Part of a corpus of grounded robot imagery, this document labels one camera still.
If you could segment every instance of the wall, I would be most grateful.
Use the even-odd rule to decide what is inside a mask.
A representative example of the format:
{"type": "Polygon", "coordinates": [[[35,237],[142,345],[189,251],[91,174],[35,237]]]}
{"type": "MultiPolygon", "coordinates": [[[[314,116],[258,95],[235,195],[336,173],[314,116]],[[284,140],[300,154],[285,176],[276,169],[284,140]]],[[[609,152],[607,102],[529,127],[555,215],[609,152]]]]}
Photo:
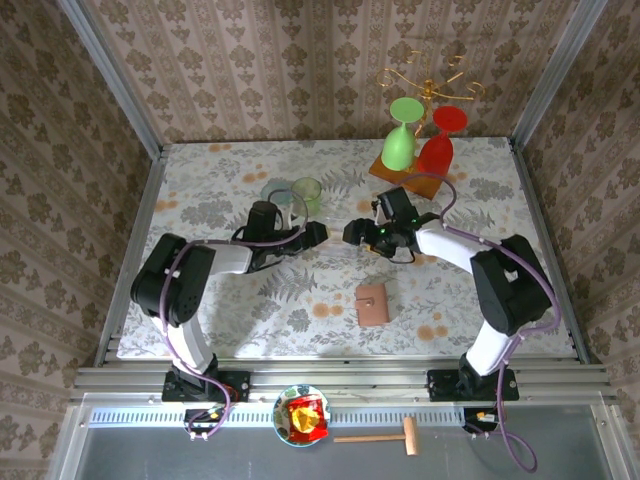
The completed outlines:
{"type": "Polygon", "coordinates": [[[525,153],[640,450],[640,2],[609,0],[525,153]]]}
{"type": "Polygon", "coordinates": [[[41,478],[148,173],[55,2],[0,3],[0,478],[41,478]]]}
{"type": "MultiPolygon", "coordinates": [[[[442,81],[465,55],[487,87],[469,136],[510,135],[575,0],[85,0],[163,143],[380,138],[383,67],[442,81]],[[411,49],[420,62],[403,63],[411,49]]],[[[443,92],[463,94],[465,82],[443,92]]]]}

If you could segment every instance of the table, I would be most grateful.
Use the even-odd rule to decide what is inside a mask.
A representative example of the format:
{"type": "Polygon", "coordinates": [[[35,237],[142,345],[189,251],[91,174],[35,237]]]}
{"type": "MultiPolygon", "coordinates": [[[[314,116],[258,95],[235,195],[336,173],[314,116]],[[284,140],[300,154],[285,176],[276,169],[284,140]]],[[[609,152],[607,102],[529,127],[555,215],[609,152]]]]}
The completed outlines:
{"type": "MultiPolygon", "coordinates": [[[[228,239],[242,226],[268,182],[313,176],[323,184],[320,214],[331,238],[320,248],[251,275],[211,277],[198,312],[219,357],[459,356],[482,324],[472,277],[435,257],[394,265],[340,241],[350,220],[371,215],[370,202],[391,187],[367,173],[382,140],[248,142],[173,146],[149,228],[143,261],[160,236],[228,239]],[[392,321],[360,328],[355,287],[384,282],[392,321]]],[[[519,233],[541,262],[540,244],[505,138],[453,139],[450,177],[459,200],[452,225],[498,238],[519,233]]],[[[410,194],[420,213],[434,201],[410,194]]],[[[540,322],[551,321],[549,313],[540,322]]],[[[575,357],[564,324],[530,337],[518,353],[575,357]]],[[[159,332],[131,304],[118,347],[121,359],[168,357],[159,332]]]]}

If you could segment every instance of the toy hammer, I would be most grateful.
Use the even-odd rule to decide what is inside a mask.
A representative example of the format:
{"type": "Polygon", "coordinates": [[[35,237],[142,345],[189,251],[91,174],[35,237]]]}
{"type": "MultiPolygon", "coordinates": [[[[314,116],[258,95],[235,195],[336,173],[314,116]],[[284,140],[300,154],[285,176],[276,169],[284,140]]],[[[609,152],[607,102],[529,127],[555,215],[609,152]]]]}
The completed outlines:
{"type": "Polygon", "coordinates": [[[405,417],[402,421],[404,433],[399,435],[359,435],[354,437],[335,437],[336,443],[356,443],[356,442],[386,442],[389,440],[404,440],[407,448],[407,455],[418,455],[418,426],[414,417],[405,417]]]}

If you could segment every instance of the bowl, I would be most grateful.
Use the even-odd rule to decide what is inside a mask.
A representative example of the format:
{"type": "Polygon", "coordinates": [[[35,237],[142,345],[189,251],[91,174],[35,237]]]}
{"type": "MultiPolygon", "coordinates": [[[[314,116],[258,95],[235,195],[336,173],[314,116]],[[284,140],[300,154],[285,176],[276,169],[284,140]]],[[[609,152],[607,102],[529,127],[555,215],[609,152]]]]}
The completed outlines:
{"type": "Polygon", "coordinates": [[[273,404],[273,428],[276,431],[278,438],[287,445],[292,447],[310,447],[314,443],[318,443],[322,439],[314,440],[308,443],[298,443],[289,440],[289,433],[291,432],[291,423],[289,422],[289,411],[287,410],[287,404],[291,400],[300,398],[304,395],[320,395],[322,398],[322,410],[324,412],[324,419],[327,425],[331,421],[331,409],[329,408],[329,401],[324,394],[311,385],[292,385],[287,387],[278,395],[278,399],[273,404]]]}

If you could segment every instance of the wooden block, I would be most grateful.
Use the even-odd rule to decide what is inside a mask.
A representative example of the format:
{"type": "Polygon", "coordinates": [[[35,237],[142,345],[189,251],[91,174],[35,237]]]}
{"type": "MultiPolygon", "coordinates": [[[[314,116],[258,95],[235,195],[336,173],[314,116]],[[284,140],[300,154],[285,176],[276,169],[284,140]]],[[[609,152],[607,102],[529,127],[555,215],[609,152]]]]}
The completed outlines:
{"type": "MultiPolygon", "coordinates": [[[[376,161],[373,162],[373,165],[371,165],[371,168],[369,168],[369,173],[378,178],[381,178],[382,180],[386,180],[387,182],[396,184],[399,181],[401,181],[403,178],[406,178],[409,175],[411,175],[411,173],[416,173],[416,172],[412,171],[411,173],[409,173],[406,170],[395,172],[393,170],[389,170],[387,167],[384,166],[384,164],[382,163],[382,159],[380,158],[380,155],[378,155],[378,158],[376,158],[376,161]]],[[[437,180],[435,178],[420,177],[420,178],[414,178],[413,180],[408,181],[402,186],[407,190],[409,190],[410,192],[420,195],[421,197],[425,197],[425,198],[428,198],[429,200],[433,200],[433,197],[435,197],[436,193],[438,193],[438,189],[440,188],[441,183],[442,183],[441,180],[437,180]]]]}

